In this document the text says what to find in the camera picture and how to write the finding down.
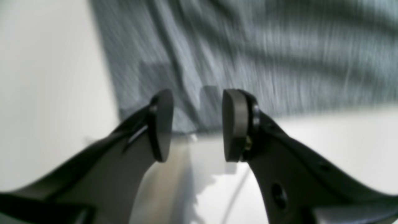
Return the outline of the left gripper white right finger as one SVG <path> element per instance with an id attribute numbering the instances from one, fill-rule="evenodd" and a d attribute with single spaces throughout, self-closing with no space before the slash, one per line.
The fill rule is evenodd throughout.
<path id="1" fill-rule="evenodd" d="M 290 137 L 261 111 L 254 95 L 225 89 L 224 157 L 246 162 L 270 224 L 392 224 L 396 195 L 365 186 Z"/>

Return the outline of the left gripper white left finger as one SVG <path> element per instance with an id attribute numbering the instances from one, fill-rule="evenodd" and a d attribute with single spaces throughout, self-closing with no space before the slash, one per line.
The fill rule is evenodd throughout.
<path id="1" fill-rule="evenodd" d="M 107 137 L 39 180 L 1 193 L 7 224 L 127 224 L 145 173 L 168 159 L 174 99 L 156 93 Z"/>

